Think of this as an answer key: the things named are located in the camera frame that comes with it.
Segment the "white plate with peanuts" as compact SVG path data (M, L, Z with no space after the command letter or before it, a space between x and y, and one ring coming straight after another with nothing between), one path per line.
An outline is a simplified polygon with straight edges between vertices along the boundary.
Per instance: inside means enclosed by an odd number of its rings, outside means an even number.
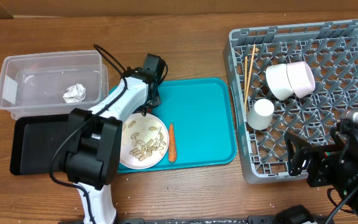
M134 113L123 125L120 163L129 169L148 169L164 158L168 145L168 129L158 117Z

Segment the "orange carrot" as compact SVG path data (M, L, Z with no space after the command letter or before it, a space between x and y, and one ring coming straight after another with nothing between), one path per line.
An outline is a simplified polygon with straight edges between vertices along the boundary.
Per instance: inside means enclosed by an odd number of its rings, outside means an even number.
M169 145L168 145L168 160L171 163L174 163L177 159L177 148L175 142L175 132L173 123L170 124L169 129Z

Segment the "pink bowl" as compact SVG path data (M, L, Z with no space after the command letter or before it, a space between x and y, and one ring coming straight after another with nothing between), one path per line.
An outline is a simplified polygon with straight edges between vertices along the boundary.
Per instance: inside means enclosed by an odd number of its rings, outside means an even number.
M314 91L314 76L306 62L287 64L287 76L293 92L298 98L303 98Z

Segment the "white tissue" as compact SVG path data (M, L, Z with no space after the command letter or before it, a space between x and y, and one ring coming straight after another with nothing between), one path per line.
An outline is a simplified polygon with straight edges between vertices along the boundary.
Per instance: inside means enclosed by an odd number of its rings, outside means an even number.
M67 92L63 94L65 103L81 103L86 97L86 88L77 83L67 88Z

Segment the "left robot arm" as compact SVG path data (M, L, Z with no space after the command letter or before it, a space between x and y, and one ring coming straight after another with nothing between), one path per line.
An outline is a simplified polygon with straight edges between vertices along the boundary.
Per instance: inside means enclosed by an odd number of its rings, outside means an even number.
M111 182L119 167L122 127L134 112L146 112L161 104L158 87L167 74L159 56L147 54L144 64L122 69L116 89L88 110L75 108L68 116L68 136L53 161L67 175L65 186L80 193L85 216L83 223L114 223Z

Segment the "teal serving tray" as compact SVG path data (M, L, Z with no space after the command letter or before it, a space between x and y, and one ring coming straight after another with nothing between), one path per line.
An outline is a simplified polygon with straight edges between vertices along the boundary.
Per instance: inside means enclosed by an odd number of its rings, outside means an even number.
M229 92L219 78L165 81L162 103L146 116L134 113L122 132L120 173L183 169L230 163L237 146ZM168 141L164 128L174 128L177 159L169 162L166 147L140 161L130 154L134 139L148 133Z

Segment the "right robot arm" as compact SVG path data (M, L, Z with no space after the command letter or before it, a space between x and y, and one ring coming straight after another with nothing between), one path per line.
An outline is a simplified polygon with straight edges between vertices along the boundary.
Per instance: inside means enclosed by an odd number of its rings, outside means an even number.
M307 171L310 187L333 186L341 198L328 221L347 205L358 216L358 121L340 119L330 130L334 144L314 146L296 134L286 132L288 173Z

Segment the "white cup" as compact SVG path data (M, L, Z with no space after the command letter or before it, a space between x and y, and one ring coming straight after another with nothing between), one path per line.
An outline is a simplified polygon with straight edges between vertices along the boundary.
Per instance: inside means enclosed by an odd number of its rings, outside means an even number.
M247 123L256 130L266 129L272 122L273 112L274 105L270 100L257 100L247 115Z

